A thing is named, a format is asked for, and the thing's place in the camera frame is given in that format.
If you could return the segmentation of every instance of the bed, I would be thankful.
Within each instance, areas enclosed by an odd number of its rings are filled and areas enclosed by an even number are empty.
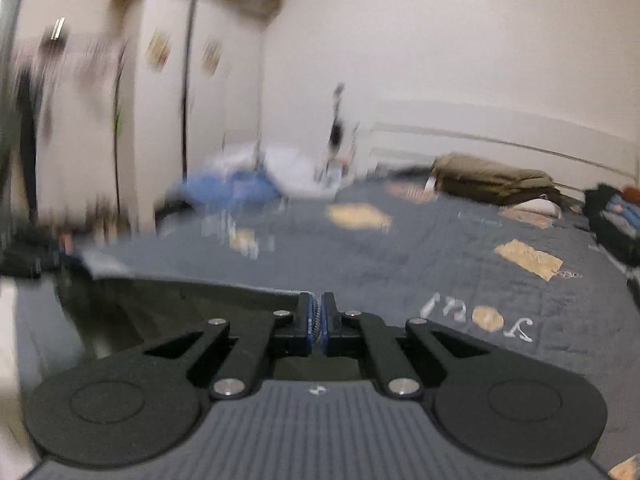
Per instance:
[[[638,180],[635,151],[622,139],[607,137],[604,153],[593,144],[602,142],[602,132],[520,112],[385,102],[361,130],[359,174],[382,165],[429,164],[460,151],[523,166],[528,160],[574,196],[599,181]],[[554,140],[559,133],[561,146]],[[585,375],[609,407],[596,462],[608,469],[640,452],[634,420],[640,316],[625,277],[578,228],[584,219],[569,214],[541,229],[505,218],[496,206],[421,189],[364,180],[331,204],[275,201],[235,217],[187,218],[159,237],[143,235],[84,257],[105,280],[218,282],[306,290],[316,298],[332,291],[342,311],[366,310],[396,326],[418,316],[434,320]],[[526,270],[496,251],[512,240],[562,260],[561,266],[548,281]],[[166,323],[161,317],[148,317],[151,332]],[[312,331],[319,335],[320,315]]]

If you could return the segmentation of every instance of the blue cloth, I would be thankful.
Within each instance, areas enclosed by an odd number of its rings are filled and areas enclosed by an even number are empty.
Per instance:
[[[616,206],[620,206],[622,210],[618,211]],[[640,207],[626,202],[620,195],[614,195],[612,199],[609,200],[609,203],[607,203],[607,211],[622,216],[634,229],[640,228]]]
[[[197,173],[176,184],[170,195],[207,212],[235,211],[247,204],[264,204],[280,197],[263,171],[235,171],[227,176]]]

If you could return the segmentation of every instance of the pile of clothes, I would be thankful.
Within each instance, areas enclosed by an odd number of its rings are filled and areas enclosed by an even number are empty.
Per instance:
[[[431,175],[436,188],[476,202],[508,206],[544,196],[560,205],[560,192],[544,171],[522,170],[477,156],[450,153],[438,158]]]
[[[584,192],[582,212],[598,243],[626,266],[640,266],[640,194],[599,184]]]

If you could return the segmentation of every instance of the gray ribbed panel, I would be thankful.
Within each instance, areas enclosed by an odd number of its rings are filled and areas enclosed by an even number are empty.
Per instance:
[[[182,446],[144,465],[83,472],[45,463],[32,480],[594,480],[580,460],[518,471],[459,450],[420,406],[389,400],[367,381],[267,381],[249,399],[219,402]]]

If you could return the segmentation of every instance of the bed frame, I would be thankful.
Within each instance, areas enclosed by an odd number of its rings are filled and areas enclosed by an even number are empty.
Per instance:
[[[463,152],[546,171],[562,193],[605,182],[637,185],[638,147],[621,137],[550,117],[506,108],[422,100],[384,100],[357,132],[355,171],[378,165],[430,165]]]

